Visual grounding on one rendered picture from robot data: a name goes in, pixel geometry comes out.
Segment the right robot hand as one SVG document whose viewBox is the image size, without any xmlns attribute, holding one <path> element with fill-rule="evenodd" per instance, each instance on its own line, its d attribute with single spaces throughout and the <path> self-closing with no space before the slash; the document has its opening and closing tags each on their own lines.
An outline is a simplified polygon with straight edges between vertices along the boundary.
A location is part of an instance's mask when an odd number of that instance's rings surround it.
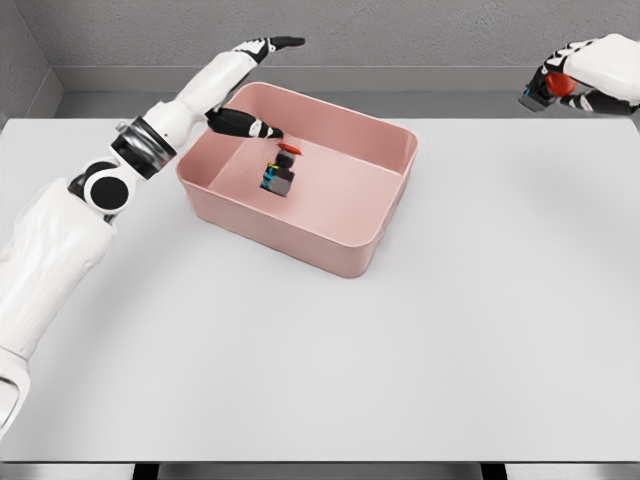
<svg viewBox="0 0 640 480">
<path fill-rule="evenodd" d="M 561 95 L 551 91 L 551 75 L 565 75 L 588 88 Z M 612 33 L 570 42 L 538 67 L 519 98 L 539 112 L 558 102 L 596 114 L 630 116 L 640 110 L 640 41 Z"/>
</svg>

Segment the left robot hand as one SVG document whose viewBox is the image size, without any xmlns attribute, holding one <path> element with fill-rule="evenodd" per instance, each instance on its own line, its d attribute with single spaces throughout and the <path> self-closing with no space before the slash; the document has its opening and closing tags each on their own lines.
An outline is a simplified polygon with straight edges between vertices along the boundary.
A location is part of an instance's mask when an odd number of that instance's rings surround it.
<svg viewBox="0 0 640 480">
<path fill-rule="evenodd" d="M 276 138 L 284 133 L 257 117 L 225 107 L 227 97 L 270 53 L 306 43 L 302 37 L 276 36 L 242 42 L 218 54 L 178 94 L 197 115 L 203 115 L 216 133 L 242 138 Z"/>
</svg>

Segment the industrial switch with red button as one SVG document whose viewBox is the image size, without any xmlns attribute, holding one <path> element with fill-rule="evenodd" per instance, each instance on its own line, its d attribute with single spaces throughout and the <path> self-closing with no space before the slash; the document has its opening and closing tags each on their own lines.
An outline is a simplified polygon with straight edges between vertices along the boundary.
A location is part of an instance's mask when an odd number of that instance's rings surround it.
<svg viewBox="0 0 640 480">
<path fill-rule="evenodd" d="M 284 142 L 277 144 L 279 151 L 275 160 L 266 165 L 259 187 L 263 190 L 286 198 L 295 178 L 292 167 L 302 152 Z"/>
<path fill-rule="evenodd" d="M 532 112 L 540 112 L 558 98 L 572 94 L 576 87 L 577 82 L 566 74 L 536 74 L 527 84 L 519 103 Z"/>
</svg>

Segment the pink rectangular plastic basket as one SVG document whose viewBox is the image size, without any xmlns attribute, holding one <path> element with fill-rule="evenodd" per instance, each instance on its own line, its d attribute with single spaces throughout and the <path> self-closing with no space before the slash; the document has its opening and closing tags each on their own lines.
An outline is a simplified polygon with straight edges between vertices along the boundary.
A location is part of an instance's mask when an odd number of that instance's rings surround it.
<svg viewBox="0 0 640 480">
<path fill-rule="evenodd" d="M 418 151 L 410 130 L 267 83 L 229 108 L 283 130 L 301 150 L 290 192 L 260 188 L 278 147 L 205 130 L 176 165 L 202 219 L 345 278 L 361 275 L 399 203 Z"/>
</svg>

